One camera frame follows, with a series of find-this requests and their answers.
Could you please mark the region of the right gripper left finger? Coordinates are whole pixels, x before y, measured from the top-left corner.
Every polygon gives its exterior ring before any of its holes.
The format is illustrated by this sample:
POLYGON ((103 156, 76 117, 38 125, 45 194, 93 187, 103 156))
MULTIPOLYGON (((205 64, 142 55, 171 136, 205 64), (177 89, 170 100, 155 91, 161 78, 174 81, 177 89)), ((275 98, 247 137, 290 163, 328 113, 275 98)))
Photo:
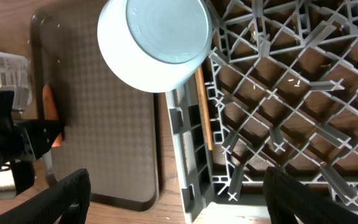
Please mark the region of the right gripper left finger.
POLYGON ((86 169, 78 169, 54 186, 0 215, 0 224, 81 223, 90 206, 91 183, 86 169))

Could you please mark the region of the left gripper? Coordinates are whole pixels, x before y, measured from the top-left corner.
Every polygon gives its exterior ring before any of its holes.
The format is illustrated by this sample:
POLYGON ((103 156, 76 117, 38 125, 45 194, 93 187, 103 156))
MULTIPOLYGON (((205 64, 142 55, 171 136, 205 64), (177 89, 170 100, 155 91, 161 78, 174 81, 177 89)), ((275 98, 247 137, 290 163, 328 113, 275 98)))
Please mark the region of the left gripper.
POLYGON ((40 159, 47 153, 53 142, 64 130, 64 122, 57 120, 29 120, 14 123, 14 133, 18 139, 18 162, 10 161, 16 196, 31 188, 35 182, 35 170, 31 161, 40 159))

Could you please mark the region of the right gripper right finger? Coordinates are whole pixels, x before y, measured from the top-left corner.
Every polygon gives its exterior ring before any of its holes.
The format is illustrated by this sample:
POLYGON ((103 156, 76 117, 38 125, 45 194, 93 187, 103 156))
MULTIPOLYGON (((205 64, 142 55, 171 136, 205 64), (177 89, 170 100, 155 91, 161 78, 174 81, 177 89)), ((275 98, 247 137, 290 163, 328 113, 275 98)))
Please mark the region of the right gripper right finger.
POLYGON ((322 198, 309 187, 275 167, 268 167, 263 193, 274 224, 303 223, 358 224, 358 215, 322 198))

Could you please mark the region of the orange carrot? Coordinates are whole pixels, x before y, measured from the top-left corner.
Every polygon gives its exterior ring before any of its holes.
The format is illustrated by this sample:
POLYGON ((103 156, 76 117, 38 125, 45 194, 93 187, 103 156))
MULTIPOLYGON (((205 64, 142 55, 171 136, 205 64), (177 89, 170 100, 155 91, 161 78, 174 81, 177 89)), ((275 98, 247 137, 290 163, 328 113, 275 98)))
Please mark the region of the orange carrot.
POLYGON ((46 120, 58 121, 58 111, 50 85, 45 85, 42 90, 42 102, 44 108, 44 118, 46 120))

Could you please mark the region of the small bowl with rice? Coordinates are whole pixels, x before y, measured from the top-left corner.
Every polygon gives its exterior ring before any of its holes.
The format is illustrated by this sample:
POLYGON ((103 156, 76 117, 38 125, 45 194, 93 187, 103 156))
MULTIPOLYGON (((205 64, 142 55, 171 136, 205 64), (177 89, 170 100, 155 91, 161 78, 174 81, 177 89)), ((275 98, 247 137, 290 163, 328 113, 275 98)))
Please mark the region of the small bowl with rice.
POLYGON ((97 25, 108 67, 124 83, 151 93, 185 83, 209 54, 212 32, 202 0, 109 0, 97 25))

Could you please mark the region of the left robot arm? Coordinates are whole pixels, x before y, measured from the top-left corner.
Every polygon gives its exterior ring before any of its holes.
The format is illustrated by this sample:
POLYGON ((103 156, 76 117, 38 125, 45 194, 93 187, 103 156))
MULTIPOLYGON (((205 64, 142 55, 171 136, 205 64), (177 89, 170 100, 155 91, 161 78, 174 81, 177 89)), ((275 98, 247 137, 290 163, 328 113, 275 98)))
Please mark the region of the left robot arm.
POLYGON ((14 92, 0 91, 0 200, 14 198, 35 182, 33 162, 64 130, 59 120, 14 120, 14 92))

